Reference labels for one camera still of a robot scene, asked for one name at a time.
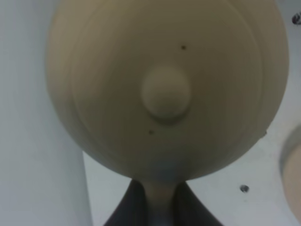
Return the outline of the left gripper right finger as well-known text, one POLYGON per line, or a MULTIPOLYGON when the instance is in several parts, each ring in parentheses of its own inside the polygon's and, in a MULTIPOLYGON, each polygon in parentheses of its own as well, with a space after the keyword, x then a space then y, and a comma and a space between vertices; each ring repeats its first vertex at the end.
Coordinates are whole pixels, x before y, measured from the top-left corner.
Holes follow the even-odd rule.
POLYGON ((175 226, 222 226, 185 182, 176 187, 173 218, 175 226))

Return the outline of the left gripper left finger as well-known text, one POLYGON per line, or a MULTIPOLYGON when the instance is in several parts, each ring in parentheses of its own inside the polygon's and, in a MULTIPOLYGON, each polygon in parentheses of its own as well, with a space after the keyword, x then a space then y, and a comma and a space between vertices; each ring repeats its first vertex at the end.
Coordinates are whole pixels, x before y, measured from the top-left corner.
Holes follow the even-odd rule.
POLYGON ((132 180, 119 205, 105 226, 147 226, 148 209, 144 188, 132 180))

